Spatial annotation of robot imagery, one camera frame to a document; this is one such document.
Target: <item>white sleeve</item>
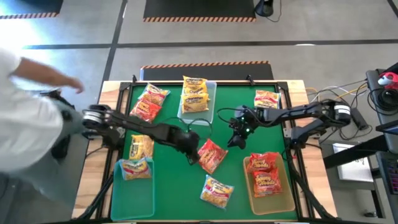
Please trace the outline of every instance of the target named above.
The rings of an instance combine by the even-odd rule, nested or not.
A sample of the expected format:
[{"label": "white sleeve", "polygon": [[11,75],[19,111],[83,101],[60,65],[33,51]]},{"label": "white sleeve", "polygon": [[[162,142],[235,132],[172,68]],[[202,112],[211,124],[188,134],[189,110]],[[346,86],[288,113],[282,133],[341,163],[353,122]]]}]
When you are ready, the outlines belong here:
[{"label": "white sleeve", "polygon": [[0,78],[8,77],[21,63],[21,56],[0,47]]}]

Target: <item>hazard stripe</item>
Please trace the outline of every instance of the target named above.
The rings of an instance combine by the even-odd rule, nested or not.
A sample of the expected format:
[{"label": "hazard stripe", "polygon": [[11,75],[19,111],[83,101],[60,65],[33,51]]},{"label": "hazard stripe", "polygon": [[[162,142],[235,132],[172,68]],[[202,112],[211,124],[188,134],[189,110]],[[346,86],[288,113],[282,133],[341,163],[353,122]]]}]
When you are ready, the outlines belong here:
[{"label": "hazard stripe", "polygon": [[49,18],[56,17],[56,12],[43,12],[43,13],[26,13],[0,16],[0,19],[33,19],[33,18]]},{"label": "hazard stripe", "polygon": [[[48,13],[46,16],[37,17],[55,17]],[[144,22],[255,22],[255,17],[146,17]]]},{"label": "hazard stripe", "polygon": [[268,64],[268,61],[247,61],[247,62],[213,62],[213,63],[186,63],[186,64],[170,64],[170,65],[144,65],[141,69],[147,68],[176,68],[176,67],[205,67],[220,65],[252,65],[252,64]]}]

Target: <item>tan plastic tray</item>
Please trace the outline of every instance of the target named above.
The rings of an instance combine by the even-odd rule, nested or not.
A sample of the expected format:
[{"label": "tan plastic tray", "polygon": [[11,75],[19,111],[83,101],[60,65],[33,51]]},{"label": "tan plastic tray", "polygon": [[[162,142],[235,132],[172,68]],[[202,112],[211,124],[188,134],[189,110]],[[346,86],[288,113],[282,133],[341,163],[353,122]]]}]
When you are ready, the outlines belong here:
[{"label": "tan plastic tray", "polygon": [[248,187],[249,200],[251,210],[255,215],[265,215],[277,212],[289,212],[294,210],[294,200],[292,191],[290,190],[289,180],[287,179],[284,162],[282,156],[279,155],[276,159],[276,167],[279,171],[280,184],[282,185],[282,193],[274,194],[265,197],[254,197],[254,180],[251,173],[246,171],[246,166],[249,164],[250,157],[243,159],[243,170],[246,178],[246,185]]}]

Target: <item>ramen noodle packet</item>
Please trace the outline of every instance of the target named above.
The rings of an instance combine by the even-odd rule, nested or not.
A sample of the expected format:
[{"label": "ramen noodle packet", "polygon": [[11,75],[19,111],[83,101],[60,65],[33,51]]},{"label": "ramen noodle packet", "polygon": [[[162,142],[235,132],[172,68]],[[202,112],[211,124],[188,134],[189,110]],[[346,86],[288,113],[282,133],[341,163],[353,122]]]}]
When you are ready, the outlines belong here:
[{"label": "ramen noodle packet", "polygon": [[137,116],[141,120],[151,123],[153,120],[155,120],[160,109],[162,109],[161,106],[151,103],[145,99],[140,99],[132,108],[130,115]]},{"label": "ramen noodle packet", "polygon": [[155,142],[149,136],[132,134],[129,159],[136,160],[142,159],[143,157],[152,159],[154,144]]},{"label": "ramen noodle packet", "polygon": [[278,168],[270,172],[254,171],[254,196],[264,197],[282,192]]},{"label": "ramen noodle packet", "polygon": [[198,150],[199,164],[209,174],[212,174],[225,158],[228,150],[217,146],[212,140],[207,139],[206,143]]},{"label": "ramen noodle packet", "polygon": [[277,152],[266,152],[264,154],[252,153],[250,155],[249,164],[246,167],[248,172],[266,171],[270,172],[275,168]]},{"label": "ramen noodle packet", "polygon": [[194,113],[209,110],[207,100],[209,94],[187,94],[182,95],[182,113]]},{"label": "ramen noodle packet", "polygon": [[142,92],[138,99],[144,99],[154,103],[156,105],[162,106],[166,96],[170,93],[170,90],[163,90],[150,83],[147,84],[145,90]]},{"label": "ramen noodle packet", "polygon": [[122,169],[122,176],[124,180],[152,177],[152,171],[146,158],[136,161],[121,159],[119,164],[120,168]]},{"label": "ramen noodle packet", "polygon": [[274,108],[279,107],[280,93],[273,93],[265,90],[256,90],[254,97],[254,106],[260,108]]},{"label": "ramen noodle packet", "polygon": [[190,78],[183,76],[183,92],[184,94],[200,94],[207,93],[207,86],[205,78]]},{"label": "ramen noodle packet", "polygon": [[233,186],[225,185],[206,175],[205,185],[200,194],[200,199],[225,209],[232,192]]}]

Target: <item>red object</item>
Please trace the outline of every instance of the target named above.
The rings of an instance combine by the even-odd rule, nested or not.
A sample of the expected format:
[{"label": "red object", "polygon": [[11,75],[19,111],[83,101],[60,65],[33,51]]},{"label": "red object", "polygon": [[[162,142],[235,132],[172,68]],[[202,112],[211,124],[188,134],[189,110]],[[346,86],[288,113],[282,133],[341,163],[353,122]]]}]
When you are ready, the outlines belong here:
[{"label": "red object", "polygon": [[252,153],[250,162],[246,167],[248,172],[266,171],[270,172],[275,168],[275,161],[278,156],[277,152],[267,152],[264,154]]},{"label": "red object", "polygon": [[394,72],[382,73],[378,83],[386,89],[398,90],[398,75]]},{"label": "red object", "polygon": [[198,150],[199,164],[207,173],[212,174],[227,153],[228,150],[220,148],[212,140],[207,139],[206,143]]},{"label": "red object", "polygon": [[270,172],[255,171],[253,172],[253,178],[255,197],[264,197],[282,192],[278,168]]},{"label": "red object", "polygon": [[134,105],[130,115],[137,116],[138,118],[151,123],[156,118],[161,108],[162,107],[159,105],[141,99]]}]

